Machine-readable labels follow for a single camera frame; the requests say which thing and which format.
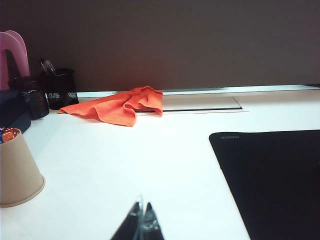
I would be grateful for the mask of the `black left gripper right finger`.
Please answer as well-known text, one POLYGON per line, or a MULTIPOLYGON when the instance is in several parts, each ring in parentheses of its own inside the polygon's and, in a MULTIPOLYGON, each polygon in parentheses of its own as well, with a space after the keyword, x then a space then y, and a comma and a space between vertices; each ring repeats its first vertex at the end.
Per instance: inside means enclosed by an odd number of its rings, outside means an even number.
POLYGON ((164 240, 156 212, 150 202, 147 203, 143 219, 143 239, 164 240))

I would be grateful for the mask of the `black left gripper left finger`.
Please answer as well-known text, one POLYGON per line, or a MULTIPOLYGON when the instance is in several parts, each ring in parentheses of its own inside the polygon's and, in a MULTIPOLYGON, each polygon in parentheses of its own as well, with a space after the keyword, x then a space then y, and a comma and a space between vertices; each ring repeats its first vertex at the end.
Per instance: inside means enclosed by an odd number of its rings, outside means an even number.
POLYGON ((111 240, 137 240, 140 234, 141 219, 142 203, 136 201, 111 237, 111 240))

